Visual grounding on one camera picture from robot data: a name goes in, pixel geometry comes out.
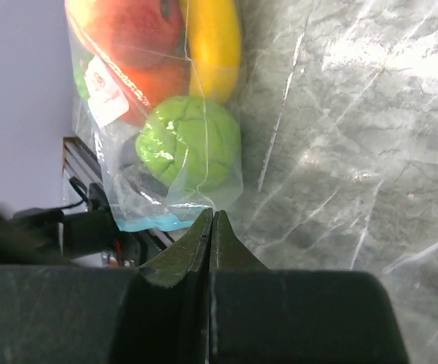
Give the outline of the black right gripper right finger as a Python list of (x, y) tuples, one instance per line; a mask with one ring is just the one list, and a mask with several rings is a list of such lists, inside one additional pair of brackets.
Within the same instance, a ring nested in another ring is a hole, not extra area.
[(269, 269), (226, 213), (211, 230), (212, 363), (406, 363), (386, 289), (364, 271)]

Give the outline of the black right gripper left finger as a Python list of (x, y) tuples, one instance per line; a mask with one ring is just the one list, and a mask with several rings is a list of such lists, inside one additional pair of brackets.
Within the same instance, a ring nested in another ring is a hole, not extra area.
[(138, 268), (30, 249), (0, 214), (0, 363), (204, 363), (213, 213)]

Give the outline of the fake green cabbage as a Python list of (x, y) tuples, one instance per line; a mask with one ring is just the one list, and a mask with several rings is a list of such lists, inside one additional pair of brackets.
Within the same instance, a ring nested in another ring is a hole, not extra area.
[(135, 142), (148, 171), (171, 187), (214, 190), (232, 174), (241, 129), (223, 106), (198, 96), (173, 96), (148, 116)]

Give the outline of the fake orange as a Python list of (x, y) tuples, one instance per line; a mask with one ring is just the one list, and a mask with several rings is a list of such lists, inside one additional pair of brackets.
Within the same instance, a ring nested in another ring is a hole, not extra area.
[(190, 66), (172, 51), (118, 45), (114, 53), (89, 44), (94, 58), (84, 74), (87, 105), (99, 127), (116, 120), (142, 127), (159, 103), (187, 92)]

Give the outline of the clear zip top bag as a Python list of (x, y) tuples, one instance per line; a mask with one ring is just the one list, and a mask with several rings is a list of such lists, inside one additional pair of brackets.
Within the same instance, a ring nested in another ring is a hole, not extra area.
[(79, 121), (119, 229), (176, 231), (242, 194), (234, 1), (67, 1)]

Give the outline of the fake red apple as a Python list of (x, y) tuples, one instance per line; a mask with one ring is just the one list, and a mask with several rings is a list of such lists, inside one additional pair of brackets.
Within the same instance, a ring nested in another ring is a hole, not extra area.
[(130, 67), (173, 55), (184, 27), (177, 1), (66, 1), (65, 10), (83, 46)]

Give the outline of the fake yellow banana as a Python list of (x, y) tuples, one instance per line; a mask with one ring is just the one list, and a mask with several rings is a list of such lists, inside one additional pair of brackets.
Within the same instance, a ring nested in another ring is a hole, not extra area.
[(191, 59), (189, 92), (225, 104), (238, 83), (242, 32), (236, 2), (180, 1)]

